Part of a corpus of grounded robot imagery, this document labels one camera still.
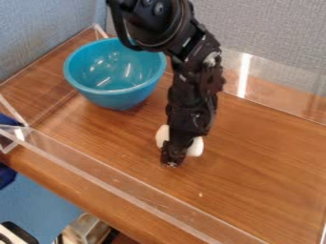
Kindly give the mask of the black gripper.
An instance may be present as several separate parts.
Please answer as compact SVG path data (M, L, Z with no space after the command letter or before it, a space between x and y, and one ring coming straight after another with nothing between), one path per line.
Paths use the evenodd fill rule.
M196 155L196 136L207 135L223 90L220 53L211 52L201 61L172 61L173 82L168 90L168 128L158 129L160 161L177 167L185 156Z

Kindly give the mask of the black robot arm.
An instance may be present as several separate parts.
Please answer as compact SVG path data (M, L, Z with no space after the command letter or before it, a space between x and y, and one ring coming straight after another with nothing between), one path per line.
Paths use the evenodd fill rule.
M134 51L170 57L173 82L168 89L166 124L154 136L160 162L176 167L203 153L223 90L220 44L196 20L189 0L105 0L116 34Z

